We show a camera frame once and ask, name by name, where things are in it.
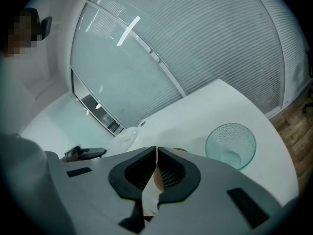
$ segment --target black vent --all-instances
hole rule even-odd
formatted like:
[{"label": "black vent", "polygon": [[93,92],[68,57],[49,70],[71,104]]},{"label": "black vent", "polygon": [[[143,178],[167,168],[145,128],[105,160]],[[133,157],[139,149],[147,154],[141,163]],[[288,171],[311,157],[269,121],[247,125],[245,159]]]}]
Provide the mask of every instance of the black vent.
[{"label": "black vent", "polygon": [[143,190],[151,178],[155,168],[156,154],[148,153],[126,168],[125,178],[138,189]]},{"label": "black vent", "polygon": [[269,216],[241,188],[227,191],[251,228],[256,228],[269,219]]},{"label": "black vent", "polygon": [[179,184],[185,177],[183,165],[163,153],[158,154],[158,169],[161,173],[164,191]]},{"label": "black vent", "polygon": [[76,176],[85,174],[85,173],[90,172],[90,171],[91,171],[90,168],[84,167],[84,168],[80,168],[80,169],[77,169],[77,170],[67,171],[67,175],[71,178],[71,177],[76,177]]}]

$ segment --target person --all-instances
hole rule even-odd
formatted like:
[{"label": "person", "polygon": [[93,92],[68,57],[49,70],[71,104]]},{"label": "person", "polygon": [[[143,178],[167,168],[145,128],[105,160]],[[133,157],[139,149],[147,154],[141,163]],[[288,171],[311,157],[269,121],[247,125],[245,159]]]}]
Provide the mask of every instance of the person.
[{"label": "person", "polygon": [[24,8],[9,16],[3,26],[0,48],[5,58],[23,54],[25,48],[33,47],[42,39],[39,15],[34,8]]}]

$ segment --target glass bowl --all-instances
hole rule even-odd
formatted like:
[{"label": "glass bowl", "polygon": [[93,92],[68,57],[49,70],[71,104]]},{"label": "glass bowl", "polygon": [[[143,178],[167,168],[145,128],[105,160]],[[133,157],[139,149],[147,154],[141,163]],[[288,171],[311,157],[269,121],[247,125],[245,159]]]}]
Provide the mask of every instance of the glass bowl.
[{"label": "glass bowl", "polygon": [[205,142],[207,158],[218,160],[241,170],[254,157],[256,141],[245,126],[228,123],[216,128]]}]

